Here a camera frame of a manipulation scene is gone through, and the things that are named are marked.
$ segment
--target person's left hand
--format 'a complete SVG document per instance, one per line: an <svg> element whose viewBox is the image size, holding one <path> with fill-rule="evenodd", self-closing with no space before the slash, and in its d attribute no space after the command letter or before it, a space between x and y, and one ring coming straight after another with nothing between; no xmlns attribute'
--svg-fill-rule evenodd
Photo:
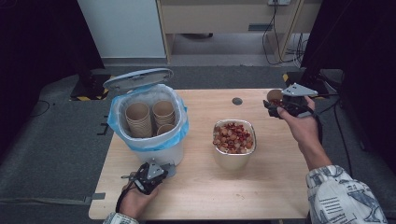
<svg viewBox="0 0 396 224"><path fill-rule="evenodd" d="M122 199L120 213L127 217L138 219L144 212L147 205L149 205L151 200L157 196L159 187L160 186L155 188L150 195L146 195L140 192L133 183L131 186L132 189L130 189Z"/></svg>

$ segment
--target white power outlet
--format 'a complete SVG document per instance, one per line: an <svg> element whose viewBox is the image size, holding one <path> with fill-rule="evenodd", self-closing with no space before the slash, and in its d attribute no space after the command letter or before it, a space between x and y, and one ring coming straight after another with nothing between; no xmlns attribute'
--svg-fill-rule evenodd
<svg viewBox="0 0 396 224"><path fill-rule="evenodd" d="M290 0L268 0L268 5L274 6L275 2L278 6L290 5Z"/></svg>

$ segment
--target stacked cups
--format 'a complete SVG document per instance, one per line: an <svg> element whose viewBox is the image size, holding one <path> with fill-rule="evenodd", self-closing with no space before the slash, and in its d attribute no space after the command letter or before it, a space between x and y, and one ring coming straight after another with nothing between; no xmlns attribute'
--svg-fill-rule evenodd
<svg viewBox="0 0 396 224"><path fill-rule="evenodd" d="M152 136L151 116L149 106L138 102L129 105L125 111L131 135L134 138L147 138Z"/></svg>
<svg viewBox="0 0 396 224"><path fill-rule="evenodd" d="M169 101L159 101L152 107L157 135L167 133L175 127L175 110Z"/></svg>

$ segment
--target container of dried red fruit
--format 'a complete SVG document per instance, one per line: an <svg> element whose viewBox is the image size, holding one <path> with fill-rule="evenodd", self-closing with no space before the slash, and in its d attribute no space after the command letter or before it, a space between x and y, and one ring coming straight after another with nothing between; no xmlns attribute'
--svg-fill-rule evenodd
<svg viewBox="0 0 396 224"><path fill-rule="evenodd" d="M251 123L241 119L223 119L213 129L216 163L231 171L241 170L256 149L256 134Z"/></svg>

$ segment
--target gray carpet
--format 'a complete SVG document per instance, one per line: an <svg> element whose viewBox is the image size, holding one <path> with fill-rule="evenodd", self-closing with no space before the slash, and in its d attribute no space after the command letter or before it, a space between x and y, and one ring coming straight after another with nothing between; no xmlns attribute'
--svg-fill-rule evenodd
<svg viewBox="0 0 396 224"><path fill-rule="evenodd" d="M108 67L107 71L117 76L146 68ZM285 88L281 75L298 70L295 67L248 66L180 66L171 69L175 76L165 84L176 90ZM42 90L40 100L48 103L37 103L32 115L39 116L28 119L0 167L0 198L82 201L94 193L113 134L108 129L105 135L99 135L105 128L101 123L106 122L111 99L123 92L112 91L103 101L72 102L69 101L69 94L77 81L77 76L67 77ZM337 96L316 100L318 111L332 105L336 99ZM346 112L339 107L337 117L346 138L352 174L371 187L388 217L396 217L396 175L381 157L360 149L359 137ZM347 154L333 111L323 113L321 118L323 145L329 157L349 171ZM0 223L102 222L90 220L88 211L88 205L1 204ZM304 221L284 220L284 223Z"/></svg>

